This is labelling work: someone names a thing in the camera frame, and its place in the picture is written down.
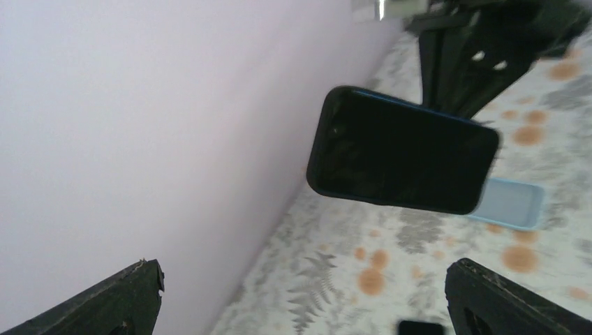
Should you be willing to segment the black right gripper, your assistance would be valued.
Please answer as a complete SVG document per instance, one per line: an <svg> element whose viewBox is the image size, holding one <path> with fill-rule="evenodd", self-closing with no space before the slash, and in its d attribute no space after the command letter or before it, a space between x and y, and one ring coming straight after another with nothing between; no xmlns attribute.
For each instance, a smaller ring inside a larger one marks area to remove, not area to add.
<svg viewBox="0 0 592 335"><path fill-rule="evenodd" d="M468 31L451 29L478 23L518 43L465 47ZM470 119L537 58L564 57L590 23L591 7L578 1L430 1L427 12L404 21L419 35L422 105Z"/></svg>

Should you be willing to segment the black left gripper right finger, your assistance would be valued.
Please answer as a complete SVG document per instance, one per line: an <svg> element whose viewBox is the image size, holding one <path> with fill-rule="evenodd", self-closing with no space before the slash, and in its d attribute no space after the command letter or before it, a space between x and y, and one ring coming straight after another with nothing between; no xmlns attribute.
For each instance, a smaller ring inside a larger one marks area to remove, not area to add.
<svg viewBox="0 0 592 335"><path fill-rule="evenodd" d="M590 320L469 258L447 268L445 296L456 334L591 333Z"/></svg>

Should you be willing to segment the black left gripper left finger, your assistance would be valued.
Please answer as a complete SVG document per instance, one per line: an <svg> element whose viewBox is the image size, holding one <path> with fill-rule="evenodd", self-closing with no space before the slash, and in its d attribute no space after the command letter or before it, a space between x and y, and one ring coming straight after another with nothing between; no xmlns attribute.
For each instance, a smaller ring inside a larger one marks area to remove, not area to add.
<svg viewBox="0 0 592 335"><path fill-rule="evenodd" d="M140 260L4 334L152 334L164 290L158 260Z"/></svg>

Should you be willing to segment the black smartphone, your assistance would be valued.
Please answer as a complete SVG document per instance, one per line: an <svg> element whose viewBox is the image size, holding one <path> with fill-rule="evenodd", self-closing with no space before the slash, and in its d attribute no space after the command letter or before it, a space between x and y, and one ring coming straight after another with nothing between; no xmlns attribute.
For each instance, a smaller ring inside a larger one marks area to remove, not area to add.
<svg viewBox="0 0 592 335"><path fill-rule="evenodd" d="M306 180L330 198L465 215L500 143L498 131L470 119L338 86L325 97Z"/></svg>

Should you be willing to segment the floral patterned table mat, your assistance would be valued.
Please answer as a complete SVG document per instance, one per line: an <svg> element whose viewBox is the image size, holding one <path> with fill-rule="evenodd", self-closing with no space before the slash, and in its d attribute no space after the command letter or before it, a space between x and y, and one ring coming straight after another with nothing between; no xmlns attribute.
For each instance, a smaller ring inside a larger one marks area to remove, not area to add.
<svg viewBox="0 0 592 335"><path fill-rule="evenodd" d="M540 228L324 198L304 188L215 334L393 334L400 320L452 333L447 268L470 258L591 317L591 33L541 60L477 120L503 147L492 175L545 190Z"/></svg>

